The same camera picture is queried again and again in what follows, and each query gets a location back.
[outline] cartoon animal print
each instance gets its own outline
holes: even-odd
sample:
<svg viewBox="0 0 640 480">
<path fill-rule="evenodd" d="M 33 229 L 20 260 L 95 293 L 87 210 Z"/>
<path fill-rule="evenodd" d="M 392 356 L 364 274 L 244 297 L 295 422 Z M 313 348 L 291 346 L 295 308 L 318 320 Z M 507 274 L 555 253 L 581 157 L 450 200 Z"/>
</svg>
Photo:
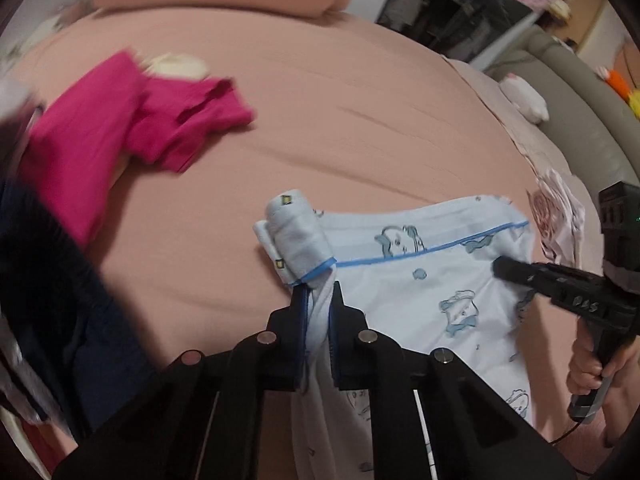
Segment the cartoon animal print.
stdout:
<svg viewBox="0 0 640 480">
<path fill-rule="evenodd" d="M 468 242 L 462 242 L 462 246 L 466 249 L 467 253 L 471 254 L 473 251 L 490 245 L 493 239 L 493 235 L 487 235 L 481 238 L 476 238 L 475 240 L 469 240 Z"/>
<path fill-rule="evenodd" d="M 382 246 L 382 255 L 385 258 L 424 250 L 418 230 L 412 225 L 404 227 L 389 225 L 382 229 L 381 234 L 376 235 L 376 241 Z"/>
<path fill-rule="evenodd" d="M 522 418 L 527 416 L 527 408 L 529 407 L 529 394 L 525 390 L 513 390 L 511 397 L 506 400 L 515 412 Z"/>
<path fill-rule="evenodd" d="M 347 399 L 349 399 L 349 404 L 358 414 L 358 416 L 360 416 L 367 422 L 371 420 L 371 406 L 369 404 L 368 390 L 347 392 Z"/>
<path fill-rule="evenodd" d="M 424 280 L 427 277 L 427 272 L 420 267 L 414 270 L 414 280 Z"/>
<path fill-rule="evenodd" d="M 447 316 L 446 332 L 453 337 L 465 328 L 478 325 L 478 308 L 472 290 L 458 290 L 448 300 L 440 302 L 440 310 Z"/>
<path fill-rule="evenodd" d="M 522 299 L 516 303 L 516 314 L 520 321 L 523 321 L 527 312 L 529 311 L 529 303 L 533 300 L 533 297 L 536 295 L 536 291 L 530 289 L 526 292 L 526 294 L 522 297 Z"/>
</svg>

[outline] bright pink garment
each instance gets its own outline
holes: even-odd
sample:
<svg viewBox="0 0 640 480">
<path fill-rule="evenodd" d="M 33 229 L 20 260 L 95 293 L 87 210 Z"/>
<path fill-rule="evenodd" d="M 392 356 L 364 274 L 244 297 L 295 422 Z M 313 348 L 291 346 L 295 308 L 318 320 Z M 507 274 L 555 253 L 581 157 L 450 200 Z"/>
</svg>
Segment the bright pink garment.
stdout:
<svg viewBox="0 0 640 480">
<path fill-rule="evenodd" d="M 252 120 L 229 79 L 149 77 L 122 51 L 46 111 L 31 131 L 19 176 L 85 247 L 102 225 L 121 151 L 181 173 L 207 133 Z"/>
</svg>

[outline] navy blue garment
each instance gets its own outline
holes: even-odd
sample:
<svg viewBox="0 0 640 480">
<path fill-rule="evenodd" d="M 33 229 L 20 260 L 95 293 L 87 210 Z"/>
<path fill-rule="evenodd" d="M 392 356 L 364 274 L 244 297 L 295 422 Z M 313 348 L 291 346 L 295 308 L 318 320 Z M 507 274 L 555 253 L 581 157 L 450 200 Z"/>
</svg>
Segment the navy blue garment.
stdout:
<svg viewBox="0 0 640 480">
<path fill-rule="evenodd" d="M 154 374 L 121 308 L 34 193 L 0 183 L 0 308 L 82 440 Z"/>
</svg>

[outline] hand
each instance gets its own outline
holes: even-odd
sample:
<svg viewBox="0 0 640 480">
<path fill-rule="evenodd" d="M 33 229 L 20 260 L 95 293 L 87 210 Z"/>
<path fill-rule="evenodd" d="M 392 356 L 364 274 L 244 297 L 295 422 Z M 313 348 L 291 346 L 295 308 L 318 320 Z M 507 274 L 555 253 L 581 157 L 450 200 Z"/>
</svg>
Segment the hand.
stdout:
<svg viewBox="0 0 640 480">
<path fill-rule="evenodd" d="M 640 338 L 620 347 L 611 361 L 602 368 L 602 364 L 593 352 L 593 339 L 586 323 L 578 320 L 577 335 L 572 347 L 574 355 L 569 362 L 569 374 L 566 385 L 572 394 L 587 395 L 602 384 L 602 377 L 614 375 L 611 386 L 619 388 L 625 386 L 632 376 L 639 371 Z"/>
</svg>

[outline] peach fitted sheet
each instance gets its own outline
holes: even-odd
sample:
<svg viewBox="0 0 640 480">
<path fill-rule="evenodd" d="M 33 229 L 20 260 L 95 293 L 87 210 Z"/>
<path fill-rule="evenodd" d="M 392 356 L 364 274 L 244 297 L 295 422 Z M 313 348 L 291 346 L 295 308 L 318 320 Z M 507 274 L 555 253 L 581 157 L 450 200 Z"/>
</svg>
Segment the peach fitted sheet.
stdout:
<svg viewBox="0 0 640 480">
<path fill-rule="evenodd" d="M 235 78 L 257 110 L 247 130 L 212 137 L 186 173 L 134 162 L 111 191 L 90 255 L 158 364 L 232 348 L 288 303 L 252 232 L 283 190 L 337 212 L 497 194 L 531 218 L 534 173 L 504 127 L 440 56 L 399 34 L 339 13 L 314 22 L 225 9 L 98 13 L 36 47 L 15 73 L 51 102 L 125 47 L 197 56 Z M 568 426 L 574 326 L 537 306 L 523 329 L 547 437 Z M 295 478 L 288 399 L 269 400 L 260 476 Z"/>
</svg>

